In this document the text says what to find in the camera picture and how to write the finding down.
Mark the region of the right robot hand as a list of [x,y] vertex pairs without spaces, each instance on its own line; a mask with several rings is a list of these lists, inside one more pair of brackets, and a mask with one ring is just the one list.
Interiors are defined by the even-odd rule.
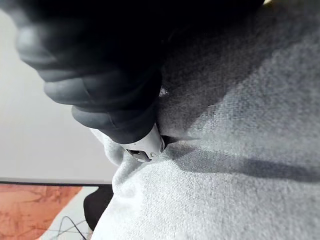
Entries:
[[165,143],[156,125],[166,44],[190,24],[222,25],[261,0],[3,0],[20,59],[54,102],[70,105],[141,162]]

